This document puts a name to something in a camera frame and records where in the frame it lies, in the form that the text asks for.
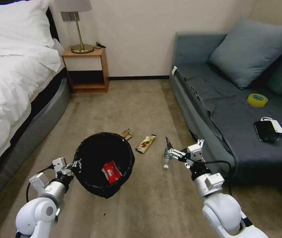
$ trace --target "wall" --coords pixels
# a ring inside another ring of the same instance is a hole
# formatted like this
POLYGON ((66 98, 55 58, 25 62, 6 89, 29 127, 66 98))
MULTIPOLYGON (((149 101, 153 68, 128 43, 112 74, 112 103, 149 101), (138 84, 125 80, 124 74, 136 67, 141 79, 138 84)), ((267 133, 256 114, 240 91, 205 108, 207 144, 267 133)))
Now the wall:
POLYGON ((257 0, 250 18, 282 25, 282 0, 257 0))
MULTIPOLYGON (((63 22, 58 0, 51 10, 64 47, 78 44, 74 22, 63 22)), ((255 0, 91 0, 81 12, 84 43, 107 46, 110 76, 169 75, 177 31, 229 30, 240 16, 249 16, 255 0)))

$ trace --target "candy bar wrapper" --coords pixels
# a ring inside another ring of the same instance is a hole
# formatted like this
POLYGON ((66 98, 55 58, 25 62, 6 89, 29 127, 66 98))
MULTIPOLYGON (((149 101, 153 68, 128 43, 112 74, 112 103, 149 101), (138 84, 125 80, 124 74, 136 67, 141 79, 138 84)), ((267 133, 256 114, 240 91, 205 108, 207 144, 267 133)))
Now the candy bar wrapper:
POLYGON ((132 137, 132 134, 130 132, 130 129, 125 130, 124 132, 122 132, 120 134, 120 136, 122 136, 123 138, 125 138, 126 140, 129 140, 132 137))
POLYGON ((148 149, 148 147, 151 145, 151 143, 152 143, 152 141, 154 140, 155 137, 156 137, 156 135, 154 135, 154 134, 152 134, 151 136, 147 136, 141 142, 141 144, 139 144, 138 147, 136 147, 136 150, 143 154, 148 149))
POLYGON ((122 176, 113 160, 103 166, 102 172, 104 172, 109 183, 116 182, 122 176))

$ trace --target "power cord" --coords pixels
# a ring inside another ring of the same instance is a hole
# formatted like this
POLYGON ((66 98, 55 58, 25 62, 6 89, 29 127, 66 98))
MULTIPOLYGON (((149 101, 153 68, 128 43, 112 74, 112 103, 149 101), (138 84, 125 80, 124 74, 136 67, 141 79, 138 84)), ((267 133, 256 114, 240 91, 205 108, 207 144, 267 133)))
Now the power cord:
POLYGON ((106 46, 103 46, 102 44, 100 44, 98 41, 96 41, 96 46, 99 46, 99 48, 94 47, 97 50, 100 50, 101 48, 106 48, 106 46))
MULTIPOLYGON (((50 166, 48 166, 47 168, 41 170, 40 172, 38 172, 38 173, 36 173, 36 174, 42 173, 42 172, 44 172, 44 171, 46 171, 46 170, 48 170, 48 169, 54 169, 53 164, 51 164, 50 166)), ((31 186, 31 183, 28 183, 27 188, 26 188, 26 202, 27 202, 27 203, 29 202, 29 200, 28 200, 28 191, 29 191, 29 187, 30 187, 30 186, 31 186)))
POLYGON ((231 176, 232 176, 232 173, 231 173, 231 164, 228 162, 228 161, 225 161, 225 160, 215 160, 215 161, 211 161, 211 162, 203 162, 203 161, 194 161, 194 163, 201 163, 201 164, 217 164, 217 163, 224 163, 224 164, 227 164, 228 167, 229 167, 229 176, 226 178, 228 179, 228 192, 229 192, 229 195, 232 196, 232 193, 231 193, 231 176))
POLYGON ((15 238, 20 238, 21 237, 21 233, 18 231, 16 234, 15 234, 15 238))

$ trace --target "baseboard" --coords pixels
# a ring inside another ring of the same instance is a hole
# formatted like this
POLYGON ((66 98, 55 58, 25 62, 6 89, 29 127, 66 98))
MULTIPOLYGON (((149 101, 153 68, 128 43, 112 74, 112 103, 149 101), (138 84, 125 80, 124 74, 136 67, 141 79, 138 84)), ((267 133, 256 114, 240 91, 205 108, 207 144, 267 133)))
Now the baseboard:
POLYGON ((144 79, 168 79, 169 75, 159 76, 127 76, 127 77, 109 77, 109 80, 144 80, 144 79))

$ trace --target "brown wrapper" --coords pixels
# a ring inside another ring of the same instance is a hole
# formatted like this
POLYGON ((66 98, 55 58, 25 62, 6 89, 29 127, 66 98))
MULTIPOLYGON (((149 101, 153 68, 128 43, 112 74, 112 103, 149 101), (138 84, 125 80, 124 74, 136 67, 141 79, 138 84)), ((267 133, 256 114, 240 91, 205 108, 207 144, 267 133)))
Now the brown wrapper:
POLYGON ((122 136, 123 138, 125 138, 126 140, 129 140, 132 137, 132 134, 130 132, 130 129, 127 129, 125 131, 123 131, 120 136, 122 136))
POLYGON ((139 151, 140 153, 144 153, 148 147, 151 145, 151 143, 153 142, 153 140, 155 139, 156 135, 152 134, 151 136, 147 136, 142 142, 141 144, 139 144, 136 147, 136 150, 139 151))

